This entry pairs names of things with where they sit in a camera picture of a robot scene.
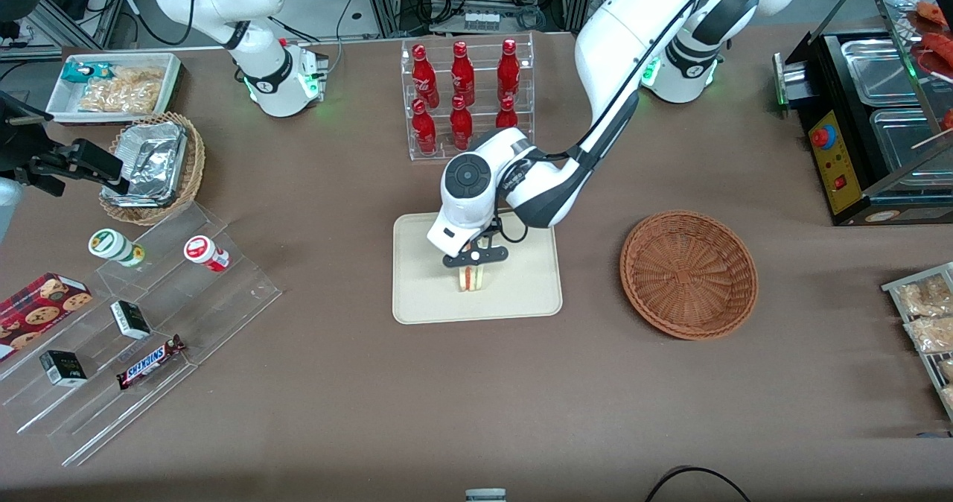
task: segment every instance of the table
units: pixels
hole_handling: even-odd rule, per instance
[[[756,500],[949,500],[953,443],[913,438],[949,424],[878,286],[951,260],[953,227],[829,225],[800,126],[771,111],[771,55],[802,36],[749,28],[694,103],[644,95],[557,227],[558,315],[417,326],[391,315],[392,224],[438,209],[442,165],[407,158],[399,43],[348,44],[327,101],[282,121],[225,51],[180,51],[174,109],[208,148],[198,200],[286,294],[82,467],[0,414],[0,498],[630,501],[695,464]],[[573,38],[535,41],[538,143],[558,151],[588,103]],[[115,128],[51,133],[106,144]],[[140,233],[95,193],[27,193],[0,296],[92,272],[96,228]],[[629,229],[675,208],[724,221],[755,258],[758,305],[725,339],[671,339],[620,288]],[[707,478],[663,495],[732,499]]]

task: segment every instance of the cookie box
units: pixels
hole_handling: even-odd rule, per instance
[[[46,273],[0,302],[0,362],[89,301],[82,282]]]

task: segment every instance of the coca-cola bottle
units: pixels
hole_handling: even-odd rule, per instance
[[[422,99],[414,98],[411,108],[414,110],[414,118],[411,118],[414,139],[418,142],[420,153],[431,156],[436,152],[436,126]]]
[[[463,95],[453,97],[450,128],[453,129],[453,146],[456,146],[457,150],[466,151],[474,134],[474,120],[467,111],[467,102]]]
[[[453,42],[453,66],[450,67],[453,77],[453,93],[462,95],[467,105],[473,105],[477,99],[477,85],[474,83],[474,64],[467,57],[467,43],[460,40]]]
[[[411,53],[414,54],[414,88],[418,97],[423,98],[429,108],[435,109],[440,105],[440,94],[436,91],[436,72],[427,60],[427,50],[416,44]]]
[[[520,61],[517,60],[517,41],[507,38],[503,40],[503,57],[500,58],[500,66],[497,67],[497,97],[500,101],[504,98],[516,98],[520,91]]]
[[[500,112],[497,113],[497,128],[515,128],[520,119],[513,112],[513,97],[506,97],[500,101]]]

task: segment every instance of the brown wicker basket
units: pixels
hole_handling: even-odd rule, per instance
[[[742,240],[717,220],[689,211],[637,224],[622,247],[619,274],[643,318],[687,340],[732,332],[758,298],[755,262]]]
[[[185,116],[178,115],[175,112],[163,112],[162,115],[143,118],[142,121],[136,121],[133,124],[145,125],[160,122],[176,122],[188,131],[186,156],[183,159],[176,200],[164,208],[120,208],[119,206],[112,206],[102,197],[99,197],[99,203],[112,219],[121,220],[124,223],[135,223],[140,226],[152,226],[173,213],[176,208],[190,203],[195,198],[195,194],[198,193],[198,186],[202,183],[202,169],[205,168],[205,145],[202,142],[202,136],[198,135],[195,126]],[[114,153],[116,151],[116,146],[119,145],[119,136],[122,136],[122,132],[119,132],[119,135],[112,140],[109,152]]]

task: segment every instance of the stainless steel tray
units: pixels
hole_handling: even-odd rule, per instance
[[[923,109],[878,109],[870,116],[881,153],[892,171],[915,162],[927,147],[914,148],[932,138],[933,131]],[[936,159],[915,170],[905,185],[947,185],[953,182],[953,155],[941,153]]]
[[[891,40],[852,40],[841,45],[841,53],[862,102],[871,107],[917,105],[917,95]]]

